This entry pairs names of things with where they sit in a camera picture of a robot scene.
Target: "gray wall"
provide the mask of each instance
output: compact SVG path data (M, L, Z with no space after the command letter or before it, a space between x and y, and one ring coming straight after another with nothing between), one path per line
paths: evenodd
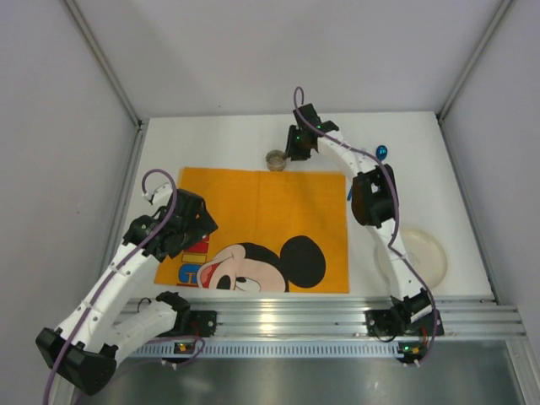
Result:
M134 130L61 2L0 9L0 398L34 404L35 337L96 280Z
M521 0L446 125L496 284L540 359L540 2Z
M441 107L500 0L78 0L144 117Z

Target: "white table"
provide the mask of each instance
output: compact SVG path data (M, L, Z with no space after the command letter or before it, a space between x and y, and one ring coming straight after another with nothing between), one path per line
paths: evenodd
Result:
M343 135L354 146L365 147L370 152L375 152L379 144L388 147L385 163L389 163L395 172L402 225L412 225L431 233L444 246L448 257L446 277L434 289L434 294L453 298L492 297L435 115L432 112L354 113L322 114L321 118L340 126ZM266 170L266 153L271 149L284 150L292 123L292 114L151 119L127 212L127 224L152 211L141 198L140 182L146 171L159 167L176 178L179 169L185 166ZM335 171L336 168L328 159L313 154L306 162L289 161L286 170ZM153 175L148 188L163 182L163 177ZM367 230L356 223L350 208L348 243L355 246L349 249L349 295L388 296L386 283L375 266L375 242ZM158 285L154 284L153 274L138 296L154 297L165 290L181 291L186 298L247 296L247 293L235 291ZM343 296L292 293L287 296L292 295Z

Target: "mickey mouse ear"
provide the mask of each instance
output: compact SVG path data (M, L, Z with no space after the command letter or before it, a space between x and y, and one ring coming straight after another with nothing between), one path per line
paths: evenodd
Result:
M307 236L295 236L281 248L281 271L292 284L308 289L324 278L327 262L321 248Z

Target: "cartoon mouth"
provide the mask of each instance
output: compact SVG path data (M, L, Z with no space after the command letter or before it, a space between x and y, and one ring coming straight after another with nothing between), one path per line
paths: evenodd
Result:
M223 262L214 263L212 266L208 266L204 270L202 270L201 284L204 289L207 289L210 286L210 280L212 280L213 274L221 263Z

